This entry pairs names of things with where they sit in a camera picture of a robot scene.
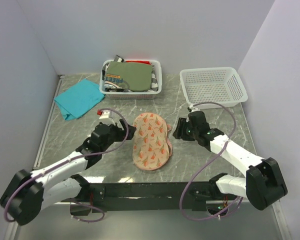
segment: white wall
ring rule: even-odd
[[[275,1],[239,74],[258,154],[279,162],[288,188],[283,210],[300,240],[300,0]]]
[[[238,68],[274,0],[18,0],[58,74],[157,59],[166,73]]]
[[[0,0],[0,197],[33,167],[57,74],[15,0]],[[7,224],[0,207],[0,239]]]

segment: blue towel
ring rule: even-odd
[[[56,96],[54,101],[60,108],[64,120],[69,121],[82,117],[104,97],[105,95],[99,91],[98,84],[83,79]]]

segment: white plastic basket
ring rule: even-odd
[[[103,66],[112,60],[107,60],[103,63]],[[158,82],[158,91],[153,92],[112,92],[105,91],[105,81],[102,80],[102,74],[100,76],[100,84],[99,89],[100,92],[108,96],[110,99],[154,99],[157,94],[159,94],[162,90],[162,70],[161,64],[156,60],[144,60],[144,59],[127,59],[127,61],[149,61],[152,65],[154,65],[155,77]]]
[[[233,107],[248,100],[246,89],[232,67],[185,69],[180,72],[180,81],[189,105],[215,102]],[[199,109],[219,108],[215,104],[198,105]]]

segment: gray marble surface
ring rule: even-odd
[[[99,83],[100,74],[66,75],[61,80],[59,94],[84,78]],[[97,110],[101,108],[113,108],[121,112],[129,124],[132,124],[139,114],[152,112],[163,117],[172,126],[173,132],[178,118],[187,117],[188,104],[182,91],[179,75],[164,74],[162,78],[162,92],[155,99],[111,100],[105,97],[102,102],[80,119],[65,121],[55,105],[46,142],[42,149],[42,158],[39,160],[39,168],[61,160],[80,146],[98,124]],[[237,129],[232,140],[254,153],[254,145],[241,104],[231,107],[230,110],[234,113],[237,121]],[[216,127],[226,134],[230,133],[233,128],[233,120],[227,112],[221,108],[207,109],[204,112],[212,128]],[[145,171],[134,165],[132,159],[133,140],[130,140],[120,149],[105,154],[101,161],[80,174],[92,183],[186,182],[213,156],[213,153],[194,141],[176,140],[172,133],[170,133],[169,139],[173,146],[173,154],[168,162],[158,170]],[[196,178],[196,181],[208,181],[219,173],[228,173],[236,177],[241,175],[226,160],[218,158]]]

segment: red cloth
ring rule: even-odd
[[[151,65],[149,61],[126,61],[127,63],[140,63],[140,64],[148,64]]]

